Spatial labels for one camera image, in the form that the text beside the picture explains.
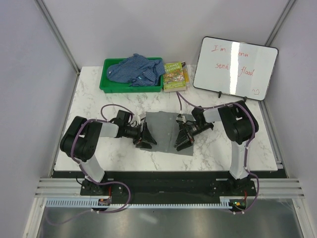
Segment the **grey long sleeve shirt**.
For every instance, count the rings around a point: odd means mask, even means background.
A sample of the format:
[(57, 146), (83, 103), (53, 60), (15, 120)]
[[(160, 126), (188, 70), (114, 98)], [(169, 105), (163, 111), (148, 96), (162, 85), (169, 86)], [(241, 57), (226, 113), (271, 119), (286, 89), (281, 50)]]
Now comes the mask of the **grey long sleeve shirt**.
[(152, 149), (143, 149), (150, 152), (163, 152), (177, 155), (193, 156), (194, 147), (177, 151), (174, 143), (179, 134), (179, 126), (176, 122), (178, 113), (170, 112), (146, 112), (145, 122), (157, 145), (152, 145)]

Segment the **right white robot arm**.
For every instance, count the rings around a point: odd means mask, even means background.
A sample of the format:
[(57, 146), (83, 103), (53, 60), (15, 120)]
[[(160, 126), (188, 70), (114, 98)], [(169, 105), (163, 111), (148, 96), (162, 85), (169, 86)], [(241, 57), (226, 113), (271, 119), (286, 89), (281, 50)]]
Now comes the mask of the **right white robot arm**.
[(259, 130), (259, 124), (244, 101), (237, 101), (213, 108), (194, 106), (192, 110), (194, 121), (186, 120), (179, 114), (176, 121), (179, 134), (174, 143), (177, 151), (191, 147), (194, 137), (208, 129), (213, 129), (214, 123), (222, 123), (226, 136), (231, 141), (231, 165), (229, 173), (231, 180), (227, 182), (228, 192), (238, 195), (245, 189), (242, 179), (251, 172), (248, 169), (249, 144)]

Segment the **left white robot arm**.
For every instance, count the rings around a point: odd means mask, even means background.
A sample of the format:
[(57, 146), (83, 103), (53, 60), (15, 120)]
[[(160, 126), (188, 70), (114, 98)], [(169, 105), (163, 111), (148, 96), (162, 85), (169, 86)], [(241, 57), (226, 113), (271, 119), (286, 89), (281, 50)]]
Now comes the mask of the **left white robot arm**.
[(137, 148), (152, 149), (157, 145), (145, 121), (132, 126), (131, 112), (120, 110), (110, 121), (86, 119), (76, 116), (60, 142), (60, 150), (76, 162), (85, 179), (92, 182), (92, 190), (103, 195), (107, 193), (109, 184), (105, 171), (101, 168), (95, 156), (99, 138), (129, 138)]

